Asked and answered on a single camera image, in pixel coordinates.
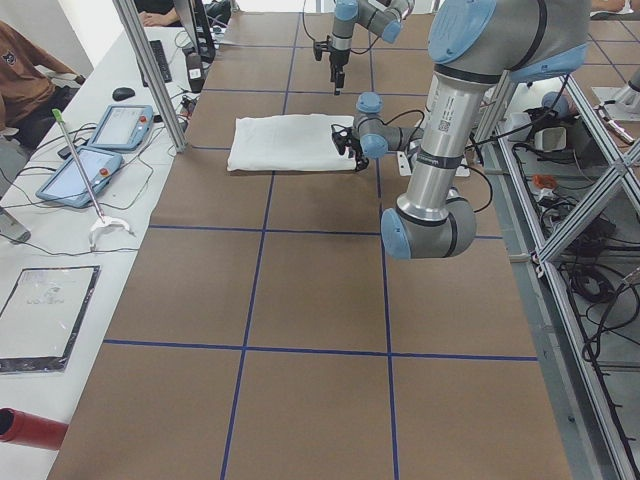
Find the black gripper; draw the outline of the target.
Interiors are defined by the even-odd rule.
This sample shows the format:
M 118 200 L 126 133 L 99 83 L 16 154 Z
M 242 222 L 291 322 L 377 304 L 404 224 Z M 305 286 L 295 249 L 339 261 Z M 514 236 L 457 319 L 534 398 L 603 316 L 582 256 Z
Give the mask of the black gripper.
M 349 61 L 349 50 L 331 49 L 329 52 L 331 65 L 331 82 L 334 84 L 334 94 L 339 95 L 344 88 L 345 73 L 343 68 Z
M 355 172 L 363 171 L 369 166 L 369 159 L 363 154 L 360 142 L 357 139 L 351 139 L 347 144 L 348 157 L 355 161 Z

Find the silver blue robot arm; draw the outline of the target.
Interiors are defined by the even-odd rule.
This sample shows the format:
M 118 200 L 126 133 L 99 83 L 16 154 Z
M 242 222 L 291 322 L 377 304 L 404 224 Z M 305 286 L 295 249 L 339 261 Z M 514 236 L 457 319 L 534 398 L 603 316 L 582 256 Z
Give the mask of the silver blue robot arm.
M 412 13 L 413 0 L 381 1 L 385 6 L 379 9 L 369 1 L 337 1 L 334 9 L 332 32 L 325 41 L 314 44 L 317 61 L 323 52 L 329 53 L 330 82 L 334 84 L 334 94 L 339 95 L 344 87 L 344 67 L 351 54 L 354 28 L 360 25 L 387 43 L 394 43 L 403 27 L 403 21 Z
M 407 191 L 381 218 L 389 255 L 444 258 L 469 247 L 475 213 L 452 183 L 485 92 L 504 72 L 523 83 L 575 71 L 586 58 L 590 8 L 588 1 L 447 1 L 428 38 L 436 88 L 424 128 L 390 127 L 378 95 L 360 96 L 352 137 L 365 157 L 420 144 Z

